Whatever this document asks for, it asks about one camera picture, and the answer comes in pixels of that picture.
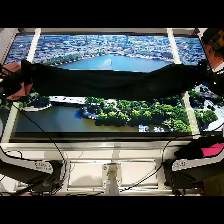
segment red object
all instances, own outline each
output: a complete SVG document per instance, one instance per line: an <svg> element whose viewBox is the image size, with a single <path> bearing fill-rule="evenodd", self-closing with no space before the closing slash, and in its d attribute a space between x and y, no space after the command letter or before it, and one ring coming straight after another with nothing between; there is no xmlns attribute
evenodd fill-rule
<svg viewBox="0 0 224 224"><path fill-rule="evenodd" d="M203 152L204 157L216 156L222 151L223 148L224 148L224 144L217 143L211 146L210 148L202 148L201 151Z"/></svg>

